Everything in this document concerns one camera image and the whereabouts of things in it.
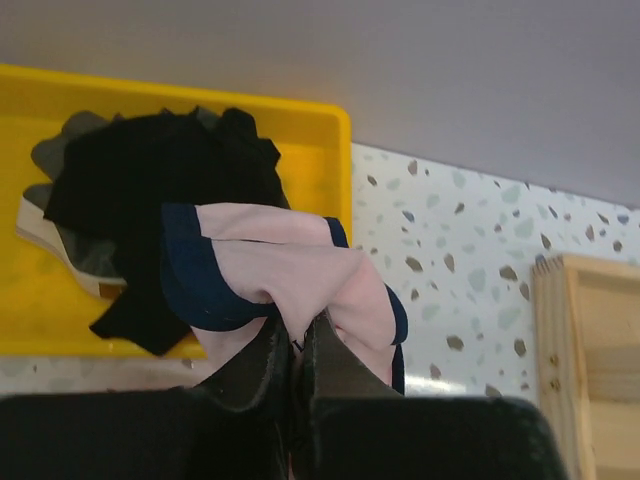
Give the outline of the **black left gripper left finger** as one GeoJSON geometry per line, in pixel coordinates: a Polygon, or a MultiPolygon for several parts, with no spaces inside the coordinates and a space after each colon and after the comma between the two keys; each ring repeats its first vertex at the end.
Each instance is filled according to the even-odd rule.
{"type": "Polygon", "coordinates": [[[194,387],[1,401],[4,479],[285,479],[281,319],[194,387]]]}

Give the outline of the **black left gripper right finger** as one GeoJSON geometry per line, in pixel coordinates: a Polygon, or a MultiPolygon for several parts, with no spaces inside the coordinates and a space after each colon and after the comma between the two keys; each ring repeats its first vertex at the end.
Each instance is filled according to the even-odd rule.
{"type": "Polygon", "coordinates": [[[299,383],[297,479],[565,479],[541,412],[513,397],[405,397],[314,319],[299,383]]]}

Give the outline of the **pink underwear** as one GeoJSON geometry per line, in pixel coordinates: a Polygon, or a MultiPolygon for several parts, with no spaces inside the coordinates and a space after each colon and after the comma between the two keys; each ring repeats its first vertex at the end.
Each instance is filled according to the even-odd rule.
{"type": "Polygon", "coordinates": [[[407,314],[369,256],[336,218],[237,203],[161,208],[160,280],[170,310],[222,368],[269,317],[282,319],[294,357],[320,314],[385,384],[405,391],[407,314]]]}

